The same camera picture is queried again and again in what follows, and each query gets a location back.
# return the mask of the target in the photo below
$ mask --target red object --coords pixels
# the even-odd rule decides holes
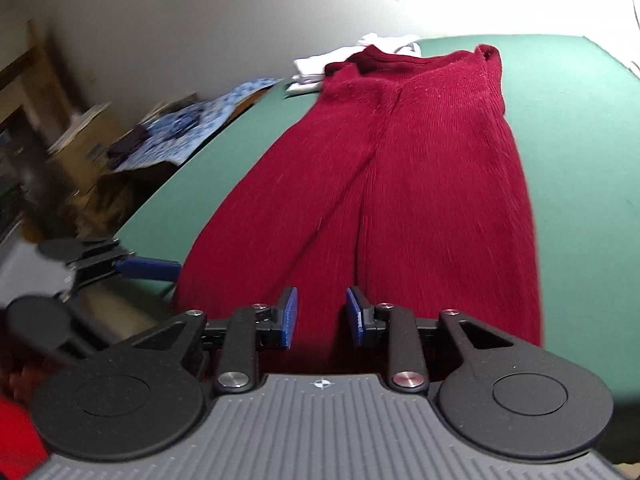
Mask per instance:
[[[0,473],[20,480],[46,459],[27,411],[0,396]]]
[[[198,236],[177,308],[226,317],[297,286],[293,346],[261,357],[270,371],[366,367],[341,313],[351,285],[538,344],[532,216],[497,49],[417,59],[370,46],[325,72],[316,104]]]

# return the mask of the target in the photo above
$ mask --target white garment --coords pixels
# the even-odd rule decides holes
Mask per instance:
[[[318,92],[324,79],[324,67],[326,65],[344,61],[352,54],[363,51],[369,45],[375,45],[382,52],[388,54],[420,57],[420,46],[415,43],[419,39],[420,36],[415,34],[407,34],[398,38],[394,36],[381,38],[375,32],[372,32],[361,37],[355,46],[343,46],[320,56],[297,59],[293,63],[298,73],[291,78],[293,83],[285,90],[285,94],[291,96]]]

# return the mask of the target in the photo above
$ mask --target green tabletop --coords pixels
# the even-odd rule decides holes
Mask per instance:
[[[507,120],[538,235],[545,347],[640,397],[640,80],[584,38],[467,36],[424,56],[494,44]],[[198,232],[314,95],[276,86],[211,141],[121,229],[140,255],[184,260]]]

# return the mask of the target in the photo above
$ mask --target silver bolt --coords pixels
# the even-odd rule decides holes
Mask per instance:
[[[225,388],[242,388],[249,384],[249,376],[242,372],[225,372],[219,375],[218,382]]]
[[[391,380],[403,388],[417,388],[424,384],[424,377],[417,372],[398,372]]]

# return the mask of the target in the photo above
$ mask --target blue patterned cloth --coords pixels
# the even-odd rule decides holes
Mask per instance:
[[[146,168],[164,161],[176,166],[184,164],[197,147],[220,129],[240,101],[278,81],[264,78],[242,83],[213,101],[195,103],[145,123],[149,138],[115,171]]]

